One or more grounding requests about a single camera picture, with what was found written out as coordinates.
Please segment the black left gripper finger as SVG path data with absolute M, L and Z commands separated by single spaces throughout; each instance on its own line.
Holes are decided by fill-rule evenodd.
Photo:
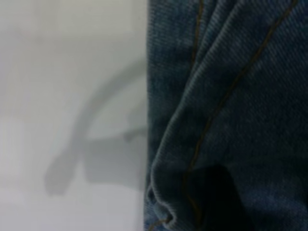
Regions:
M 250 217 L 240 199 L 230 172 L 213 165 L 194 170 L 199 231 L 249 231 Z

